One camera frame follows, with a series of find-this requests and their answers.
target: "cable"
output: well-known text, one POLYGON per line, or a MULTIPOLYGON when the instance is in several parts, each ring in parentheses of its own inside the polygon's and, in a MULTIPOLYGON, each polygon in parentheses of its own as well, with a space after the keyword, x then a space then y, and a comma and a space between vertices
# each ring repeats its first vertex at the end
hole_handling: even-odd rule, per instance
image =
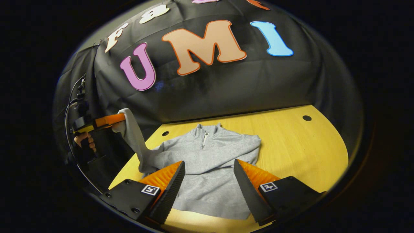
POLYGON ((70 141, 69 141, 69 136, 68 136, 68 134, 67 134, 67 125, 68 125, 68 123, 69 123, 69 107, 70 107, 70 104, 71 104, 71 102, 73 102, 73 101, 75 101, 75 99, 73 99, 72 101, 70 101, 70 98, 72 97, 72 92, 73 92, 73 89, 76 87, 76 84, 81 80, 81 79, 83 79, 84 77, 86 77, 86 74, 84 74, 80 79, 78 79, 76 82, 75 82, 75 84, 73 85, 73 87, 72 87, 72 90, 71 90, 71 92, 70 92, 70 95, 69 95, 69 102, 68 102, 68 104, 67 104, 67 106, 66 106, 66 111, 65 111, 65 134, 66 134, 66 139, 67 139, 67 143, 68 143, 68 145, 69 145, 69 149, 70 149, 70 152, 72 153, 72 155, 73 155, 73 158, 75 159, 75 162, 76 162, 76 166, 79 168, 79 170, 80 170, 80 172, 82 173, 82 175, 88 180, 88 182, 100 193, 100 194, 103 194, 103 192, 97 187, 97 186, 95 186, 94 184, 93 184, 93 182, 88 178, 88 176, 86 176, 86 174, 82 171, 82 169, 80 168, 80 166, 79 166, 79 163, 78 163, 78 159, 75 157, 75 154, 73 153, 73 148, 72 148, 72 144, 70 143, 70 141))

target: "hand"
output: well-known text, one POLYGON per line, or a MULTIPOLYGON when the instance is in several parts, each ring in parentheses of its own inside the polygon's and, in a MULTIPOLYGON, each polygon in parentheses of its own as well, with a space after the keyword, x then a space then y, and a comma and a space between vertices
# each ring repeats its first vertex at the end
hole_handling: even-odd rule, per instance
POLYGON ((78 144, 79 147, 82 147, 81 145, 81 141, 84 140, 85 138, 88 138, 88 142, 89 142, 89 147, 94 150, 94 152, 96 152, 96 148, 95 148, 95 143, 94 143, 94 139, 91 137, 91 135, 86 132, 86 133, 82 133, 78 136, 75 137, 75 142, 76 144, 78 144))

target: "yellow table surface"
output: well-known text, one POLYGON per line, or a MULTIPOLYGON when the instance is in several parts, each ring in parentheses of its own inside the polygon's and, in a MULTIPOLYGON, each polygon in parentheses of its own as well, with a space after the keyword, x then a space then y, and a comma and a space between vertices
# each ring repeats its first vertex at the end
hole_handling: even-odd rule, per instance
MULTIPOLYGON (((183 135, 197 124, 216 125, 261 139, 256 165, 280 178, 294 176, 317 192, 329 190, 348 166, 345 144, 333 127, 312 105, 211 118, 201 121, 163 124, 146 141, 149 149, 163 141, 183 135), (305 121, 304 115, 312 118, 305 121)), ((141 180, 139 160, 131 157, 112 181, 109 189, 125 179, 141 180)), ((212 217, 171 209, 162 226, 170 232, 251 232, 260 228, 250 215, 246 220, 212 217)))

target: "gray sweatshirt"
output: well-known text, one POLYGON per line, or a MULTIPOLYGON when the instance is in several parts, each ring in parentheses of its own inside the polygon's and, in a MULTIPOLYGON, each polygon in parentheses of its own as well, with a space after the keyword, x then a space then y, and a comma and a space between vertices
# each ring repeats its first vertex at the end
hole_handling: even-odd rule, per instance
POLYGON ((234 160, 256 164, 261 139, 257 135, 226 130, 220 123, 197 125, 190 132, 149 150, 129 109, 118 113, 125 121, 112 127, 121 132, 137 153, 141 173, 152 173, 185 161, 185 177, 173 208, 230 219, 246 219, 250 211, 233 173, 234 160))

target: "orange gripper pad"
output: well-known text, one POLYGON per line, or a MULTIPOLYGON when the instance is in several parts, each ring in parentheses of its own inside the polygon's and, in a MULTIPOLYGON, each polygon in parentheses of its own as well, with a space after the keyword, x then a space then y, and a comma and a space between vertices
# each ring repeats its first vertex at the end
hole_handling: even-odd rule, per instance
POLYGON ((238 159, 238 162, 240 163, 240 166, 243 168, 244 172, 246 173, 247 177, 249 177, 250 182, 252 182, 252 185, 255 187, 258 194, 263 198, 259 192, 259 186, 261 184, 273 182, 276 180, 280 180, 279 177, 273 175, 270 172, 266 172, 265 170, 262 170, 258 167, 255 167, 251 165, 250 163, 246 163, 244 161, 241 161, 238 159))
POLYGON ((123 113, 120 113, 120 114, 115 114, 115 115, 104 116, 104 117, 98 118, 98 119, 95 120, 95 123, 96 123, 97 127, 101 127, 101 126, 104 126, 106 124, 113 125, 117 122, 124 121, 124 120, 125 120, 125 115, 123 113))
POLYGON ((163 194, 164 190, 167 188, 167 185, 170 183, 171 178, 174 176, 175 172, 177 171, 177 168, 180 166, 181 163, 182 161, 173 163, 138 181, 143 184, 149 184, 152 186, 159 187, 161 192, 159 193, 154 204, 158 201, 158 199, 163 194))

